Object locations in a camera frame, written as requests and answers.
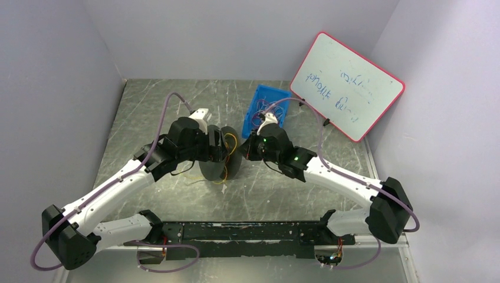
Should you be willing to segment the grey perforated cable spool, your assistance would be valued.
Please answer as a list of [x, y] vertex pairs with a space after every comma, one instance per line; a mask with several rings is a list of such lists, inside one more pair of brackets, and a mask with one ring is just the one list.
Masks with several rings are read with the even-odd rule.
[[208, 181], [231, 180], [238, 174], [242, 156], [237, 149], [241, 138], [231, 126], [208, 125], [208, 161], [199, 161], [202, 176]]

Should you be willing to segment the blue plastic bin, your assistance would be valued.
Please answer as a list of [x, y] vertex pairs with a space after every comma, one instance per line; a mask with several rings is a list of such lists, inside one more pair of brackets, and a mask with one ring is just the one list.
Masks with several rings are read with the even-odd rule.
[[[261, 125], [262, 120], [260, 119], [260, 114], [276, 101], [282, 100], [283, 98], [290, 98], [291, 96], [292, 93], [290, 91], [280, 90], [262, 84], [257, 86], [244, 119], [241, 136], [247, 139], [251, 131], [256, 130]], [[272, 113], [277, 118], [280, 127], [283, 127], [289, 104], [290, 102], [287, 100], [279, 103], [268, 111], [268, 113]]]

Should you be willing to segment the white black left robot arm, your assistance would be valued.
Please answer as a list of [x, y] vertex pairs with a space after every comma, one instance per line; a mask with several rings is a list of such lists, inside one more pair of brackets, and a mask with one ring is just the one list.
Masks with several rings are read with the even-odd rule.
[[106, 216], [126, 197], [151, 186], [165, 175], [176, 175], [182, 162], [215, 165], [222, 169], [237, 146], [226, 135], [230, 127], [208, 125], [204, 116], [192, 113], [174, 121], [165, 134], [143, 146], [111, 178], [85, 196], [61, 208], [47, 207], [41, 215], [42, 243], [67, 270], [79, 268], [96, 253], [111, 246], [145, 241], [156, 244], [163, 237], [163, 223], [151, 211], [106, 222]]

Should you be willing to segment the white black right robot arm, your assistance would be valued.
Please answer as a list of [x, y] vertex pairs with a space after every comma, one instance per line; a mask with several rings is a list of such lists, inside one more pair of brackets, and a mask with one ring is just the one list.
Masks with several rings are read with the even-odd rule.
[[277, 124], [254, 130], [238, 151], [246, 160], [273, 163], [291, 179], [323, 186], [358, 204], [359, 209], [333, 212], [327, 217], [326, 227], [335, 236], [370, 233], [385, 243], [395, 244], [414, 215], [397, 179], [363, 177], [327, 162], [318, 153], [293, 145]]

